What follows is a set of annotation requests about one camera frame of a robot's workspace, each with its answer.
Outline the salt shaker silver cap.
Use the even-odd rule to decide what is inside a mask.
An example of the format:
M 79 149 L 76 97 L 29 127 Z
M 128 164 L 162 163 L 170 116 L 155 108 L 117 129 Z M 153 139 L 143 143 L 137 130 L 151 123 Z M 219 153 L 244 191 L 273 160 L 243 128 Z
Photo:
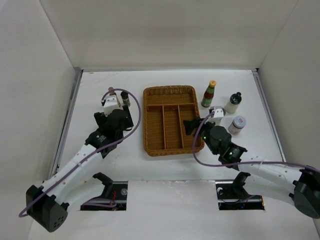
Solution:
M 223 113 L 223 116 L 225 116 L 227 114 L 226 110 L 223 107 L 221 108 L 221 111 Z

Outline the white bottle black cap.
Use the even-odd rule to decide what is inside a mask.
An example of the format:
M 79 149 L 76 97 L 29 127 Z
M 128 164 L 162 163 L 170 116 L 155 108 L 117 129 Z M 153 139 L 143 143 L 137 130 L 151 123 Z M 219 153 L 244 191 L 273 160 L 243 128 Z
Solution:
M 230 96 L 224 109 L 228 114 L 234 114 L 237 111 L 241 102 L 242 102 L 242 94 L 240 92 L 236 92 Z

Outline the red sauce bottle green label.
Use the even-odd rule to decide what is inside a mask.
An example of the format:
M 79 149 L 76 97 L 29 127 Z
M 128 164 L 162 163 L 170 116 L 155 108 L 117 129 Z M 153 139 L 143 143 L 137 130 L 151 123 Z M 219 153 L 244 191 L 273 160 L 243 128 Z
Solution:
M 211 103 L 213 101 L 214 95 L 215 95 L 215 87 L 216 87 L 217 82 L 215 80 L 211 80 L 209 82 L 209 85 L 206 89 L 206 91 L 204 92 L 202 101 L 201 101 L 201 105 L 204 108 L 208 108 L 211 106 Z

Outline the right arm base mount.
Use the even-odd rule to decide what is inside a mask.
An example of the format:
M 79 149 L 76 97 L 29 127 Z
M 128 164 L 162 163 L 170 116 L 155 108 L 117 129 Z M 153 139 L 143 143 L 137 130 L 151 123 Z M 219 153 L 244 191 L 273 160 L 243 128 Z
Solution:
M 218 208 L 220 211 L 265 210 L 260 195 L 250 195 L 245 189 L 245 180 L 249 173 L 240 172 L 233 180 L 215 182 Z

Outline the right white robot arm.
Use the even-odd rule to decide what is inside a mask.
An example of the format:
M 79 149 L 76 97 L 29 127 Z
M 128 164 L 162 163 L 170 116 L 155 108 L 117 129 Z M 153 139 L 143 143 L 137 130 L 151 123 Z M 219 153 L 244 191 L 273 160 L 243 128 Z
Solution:
M 218 157 L 219 167 L 238 171 L 232 182 L 232 192 L 238 198 L 260 195 L 294 206 L 302 214 L 320 217 L 320 171 L 312 166 L 268 161 L 252 154 L 232 142 L 232 136 L 223 126 L 215 125 L 207 118 L 183 120 L 187 135 L 204 140 L 213 155 Z

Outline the brown bottle yellow label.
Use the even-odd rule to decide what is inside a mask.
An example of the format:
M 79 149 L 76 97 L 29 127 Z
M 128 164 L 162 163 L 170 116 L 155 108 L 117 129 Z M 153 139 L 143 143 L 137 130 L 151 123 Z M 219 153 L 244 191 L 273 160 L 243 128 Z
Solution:
M 116 92 L 114 91 L 114 88 L 111 86 L 111 87 L 108 88 L 108 91 L 109 91 L 109 95 L 114 97 L 116 99 L 116 101 L 117 101 L 118 106 L 121 107 L 120 100 L 119 100 Z

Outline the jar with red white lid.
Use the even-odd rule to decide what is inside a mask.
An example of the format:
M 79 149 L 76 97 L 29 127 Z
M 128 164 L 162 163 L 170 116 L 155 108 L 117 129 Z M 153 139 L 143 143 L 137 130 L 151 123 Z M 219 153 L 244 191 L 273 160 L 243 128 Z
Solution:
M 243 116 L 235 116 L 230 126 L 228 127 L 228 131 L 232 135 L 238 135 L 241 130 L 246 126 L 247 120 Z

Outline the small dark spice jar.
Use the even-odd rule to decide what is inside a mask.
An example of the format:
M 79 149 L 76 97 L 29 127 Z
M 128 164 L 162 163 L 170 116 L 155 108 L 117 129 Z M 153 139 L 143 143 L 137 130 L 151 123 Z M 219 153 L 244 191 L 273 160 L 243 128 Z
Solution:
M 130 107 L 131 103 L 130 103 L 130 98 L 129 98 L 129 94 L 126 91 L 122 91 L 120 93 L 120 96 L 122 98 L 122 102 L 125 106 Z

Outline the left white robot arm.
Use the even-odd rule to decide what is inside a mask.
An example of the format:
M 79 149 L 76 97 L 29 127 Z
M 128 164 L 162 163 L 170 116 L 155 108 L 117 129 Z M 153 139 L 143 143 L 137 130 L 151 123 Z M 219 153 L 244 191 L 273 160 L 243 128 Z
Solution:
M 126 105 L 108 114 L 96 112 L 94 118 L 98 128 L 76 155 L 41 186 L 32 185 L 26 191 L 25 212 L 49 233 L 61 227 L 69 212 L 94 206 L 94 198 L 105 200 L 112 195 L 113 181 L 98 166 L 126 139 L 124 132 L 136 126 Z

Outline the brown wicker divided tray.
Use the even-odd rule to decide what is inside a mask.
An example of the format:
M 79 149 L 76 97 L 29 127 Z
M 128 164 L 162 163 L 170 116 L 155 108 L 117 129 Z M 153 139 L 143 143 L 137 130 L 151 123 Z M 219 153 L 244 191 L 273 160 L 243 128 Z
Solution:
M 148 87 L 143 91 L 143 144 L 151 157 L 191 154 L 193 136 L 183 121 L 199 117 L 195 89 L 190 85 Z

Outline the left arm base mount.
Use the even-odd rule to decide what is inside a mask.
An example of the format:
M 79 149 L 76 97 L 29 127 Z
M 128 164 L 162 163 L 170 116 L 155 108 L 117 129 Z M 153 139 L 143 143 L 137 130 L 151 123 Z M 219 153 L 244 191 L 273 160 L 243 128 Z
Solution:
M 81 211 L 126 211 L 129 183 L 113 181 L 103 173 L 93 176 L 103 184 L 102 193 L 80 207 Z

